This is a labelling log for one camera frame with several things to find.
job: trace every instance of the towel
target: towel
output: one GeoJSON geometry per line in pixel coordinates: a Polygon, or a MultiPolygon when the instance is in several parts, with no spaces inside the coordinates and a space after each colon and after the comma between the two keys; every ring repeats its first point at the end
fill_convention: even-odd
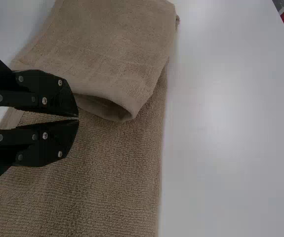
{"type": "MultiPolygon", "coordinates": [[[[0,177],[0,237],[158,235],[167,82],[164,64],[156,79],[146,77],[143,69],[149,66],[147,75],[155,78],[155,71],[162,64],[159,61],[168,59],[168,52],[162,51],[161,47],[167,51],[169,47],[164,42],[152,44],[146,41],[154,35],[165,35],[165,29],[170,27],[164,26],[166,24],[172,24],[175,32],[175,23],[174,6],[165,0],[56,2],[45,33],[35,39],[36,43],[29,44],[25,49],[28,53],[22,51],[13,65],[20,70],[35,67],[61,76],[74,85],[73,90],[83,93],[78,99],[80,127],[65,159],[40,168],[12,166],[0,177]],[[102,21],[100,33],[95,29],[96,18],[102,21]],[[122,31],[110,33],[111,28],[107,30],[114,21],[121,25],[122,31]],[[93,29],[69,28],[87,25],[93,29]],[[162,28],[144,36],[139,33],[143,31],[142,25],[147,26],[144,29],[149,32],[152,27],[162,25],[162,28]],[[89,35],[84,31],[108,37],[89,35]],[[127,38],[129,32],[135,32],[143,44],[134,41],[138,40],[134,34],[127,38]],[[116,41],[117,47],[111,48],[114,38],[121,40],[116,41]],[[70,39],[77,39],[75,44],[82,43],[83,46],[66,45],[70,39]],[[49,45],[39,43],[43,40],[49,45]],[[143,51],[152,51],[154,54],[148,55],[156,60],[151,61],[155,58],[146,57],[143,51]],[[97,61],[89,60],[94,54],[97,54],[97,61]],[[130,60],[116,59],[119,57],[130,57],[130,60]],[[118,71],[114,67],[117,63],[124,63],[118,71]],[[107,80],[116,72],[114,80],[107,80]],[[120,76],[126,72],[128,77],[120,76]]],[[[64,119],[10,108],[0,129],[64,119]]]]}
{"type": "Polygon", "coordinates": [[[166,0],[57,0],[10,68],[65,78],[80,108],[109,120],[134,119],[167,62],[175,22],[166,0]]]}
{"type": "MultiPolygon", "coordinates": [[[[0,237],[156,237],[166,73],[136,119],[80,109],[65,159],[0,177],[0,237]]],[[[10,109],[2,128],[66,118],[10,109]]]]}

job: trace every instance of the tabletop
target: tabletop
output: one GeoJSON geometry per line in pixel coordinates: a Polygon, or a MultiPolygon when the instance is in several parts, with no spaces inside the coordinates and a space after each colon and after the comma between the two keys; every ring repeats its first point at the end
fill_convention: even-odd
{"type": "MultiPolygon", "coordinates": [[[[170,0],[160,236],[284,236],[284,25],[271,0],[170,0]]],[[[0,59],[54,0],[0,0],[0,59]]],[[[0,108],[0,120],[6,108],[0,108]]]]}

